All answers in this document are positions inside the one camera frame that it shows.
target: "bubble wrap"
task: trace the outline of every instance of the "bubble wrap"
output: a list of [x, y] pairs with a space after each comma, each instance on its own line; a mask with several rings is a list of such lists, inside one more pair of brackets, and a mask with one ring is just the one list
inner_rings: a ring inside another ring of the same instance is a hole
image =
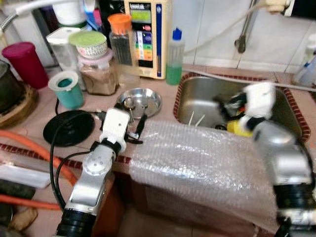
[[251, 138], [149, 120], [130, 176], [188, 201], [277, 230], [273, 189]]

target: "metal bowl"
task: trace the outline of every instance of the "metal bowl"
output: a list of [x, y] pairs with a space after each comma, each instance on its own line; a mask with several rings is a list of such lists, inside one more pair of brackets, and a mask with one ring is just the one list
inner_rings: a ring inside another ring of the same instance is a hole
[[145, 113], [148, 117], [154, 116], [161, 109], [161, 96], [148, 88], [134, 88], [127, 90], [118, 97], [117, 102], [124, 105], [124, 100], [128, 97], [132, 98], [135, 104], [135, 108], [132, 111], [134, 119], [141, 118], [146, 105], [147, 108], [145, 109]]

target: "stainless steel sink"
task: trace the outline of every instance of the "stainless steel sink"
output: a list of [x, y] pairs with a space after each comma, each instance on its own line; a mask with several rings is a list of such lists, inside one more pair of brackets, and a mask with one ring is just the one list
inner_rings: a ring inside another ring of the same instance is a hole
[[[242, 91], [249, 84], [229, 82], [208, 77], [191, 77], [182, 86], [178, 119], [182, 123], [188, 123], [192, 112], [194, 116], [191, 124], [205, 115], [199, 126], [214, 128], [217, 125], [226, 125], [218, 109], [217, 99], [227, 102], [232, 96]], [[287, 127], [298, 138], [302, 136], [300, 125], [282, 90], [276, 90], [276, 103], [273, 108], [272, 120]]]

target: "green lid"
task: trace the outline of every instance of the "green lid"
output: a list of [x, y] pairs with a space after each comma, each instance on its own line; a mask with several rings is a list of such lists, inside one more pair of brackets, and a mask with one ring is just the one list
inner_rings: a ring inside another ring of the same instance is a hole
[[80, 31], [71, 34], [68, 40], [79, 47], [90, 47], [106, 42], [107, 38], [97, 31]]

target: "pink lid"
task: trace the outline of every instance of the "pink lid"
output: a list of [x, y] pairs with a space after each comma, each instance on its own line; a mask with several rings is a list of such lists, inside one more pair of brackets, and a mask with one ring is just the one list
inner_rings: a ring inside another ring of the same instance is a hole
[[102, 64], [108, 63], [112, 58], [113, 58], [113, 53], [112, 53], [112, 50], [110, 50], [109, 48], [107, 49], [106, 54], [102, 58], [98, 58], [98, 59], [88, 59], [88, 58], [84, 58], [78, 55], [78, 60], [80, 63], [90, 65], [90, 66], [102, 65]]
[[34, 50], [35, 46], [31, 42], [20, 42], [4, 48], [2, 55], [7, 59], [22, 58]]

